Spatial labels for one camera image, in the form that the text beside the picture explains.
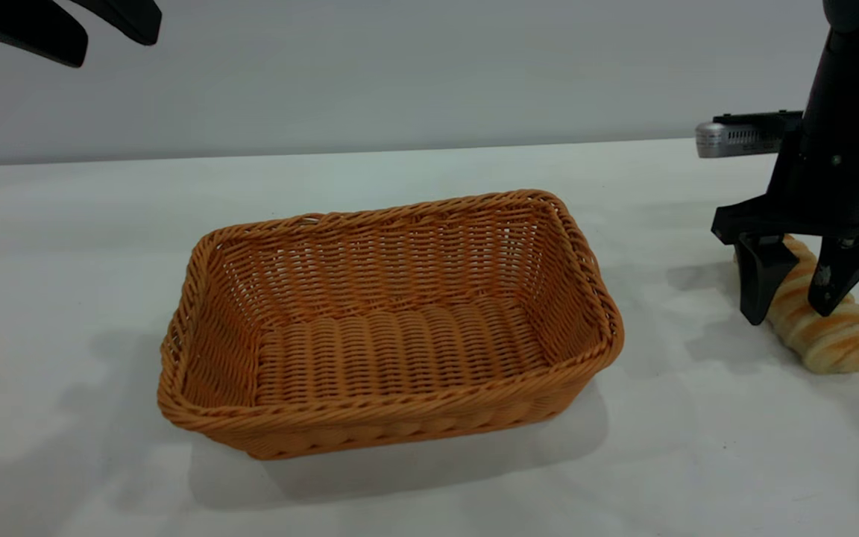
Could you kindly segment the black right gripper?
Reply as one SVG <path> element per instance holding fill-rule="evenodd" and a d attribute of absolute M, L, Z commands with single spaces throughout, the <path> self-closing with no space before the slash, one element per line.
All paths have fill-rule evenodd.
<path fill-rule="evenodd" d="M 735 244 L 740 312 L 766 319 L 799 259 L 783 233 L 822 236 L 808 302 L 830 316 L 859 283 L 859 34 L 829 34 L 805 111 L 725 113 L 719 144 L 755 132 L 778 157 L 767 191 L 716 210 L 712 233 Z"/>

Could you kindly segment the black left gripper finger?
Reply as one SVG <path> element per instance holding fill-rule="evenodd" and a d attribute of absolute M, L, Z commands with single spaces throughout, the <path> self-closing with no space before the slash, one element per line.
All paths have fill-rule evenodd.
<path fill-rule="evenodd" d="M 160 35 L 163 12 L 152 0 L 79 0 L 78 6 L 91 11 L 129 40 L 154 45 Z"/>
<path fill-rule="evenodd" d="M 81 68 L 89 38 L 82 24 L 52 1 L 0 1 L 0 43 Z"/>

